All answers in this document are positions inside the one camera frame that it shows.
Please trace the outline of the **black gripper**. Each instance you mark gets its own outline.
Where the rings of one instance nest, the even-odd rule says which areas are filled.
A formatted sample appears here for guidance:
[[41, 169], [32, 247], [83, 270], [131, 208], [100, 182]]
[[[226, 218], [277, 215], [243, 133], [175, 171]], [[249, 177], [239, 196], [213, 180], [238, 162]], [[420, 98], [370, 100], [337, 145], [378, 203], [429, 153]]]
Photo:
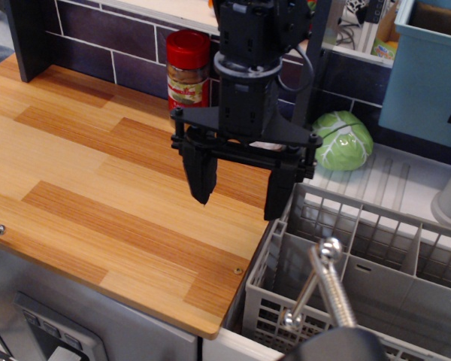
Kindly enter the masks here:
[[219, 160], [271, 171], [264, 220], [281, 217], [295, 179], [312, 178], [322, 139], [285, 119], [275, 81], [223, 79], [219, 104], [175, 108], [171, 146], [183, 158], [190, 192], [206, 205], [216, 186]]

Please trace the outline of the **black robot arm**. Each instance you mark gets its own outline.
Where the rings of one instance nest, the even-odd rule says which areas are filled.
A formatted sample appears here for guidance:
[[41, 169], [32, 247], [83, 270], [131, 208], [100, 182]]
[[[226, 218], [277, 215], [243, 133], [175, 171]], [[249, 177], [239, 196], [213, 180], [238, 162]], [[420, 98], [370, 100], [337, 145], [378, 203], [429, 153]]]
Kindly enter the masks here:
[[172, 146], [183, 159], [192, 196], [206, 204], [224, 159], [270, 171], [264, 218], [279, 218], [294, 186], [313, 177], [322, 139], [282, 116], [278, 108], [283, 57], [307, 38], [305, 1], [218, 1], [219, 104], [175, 108]]

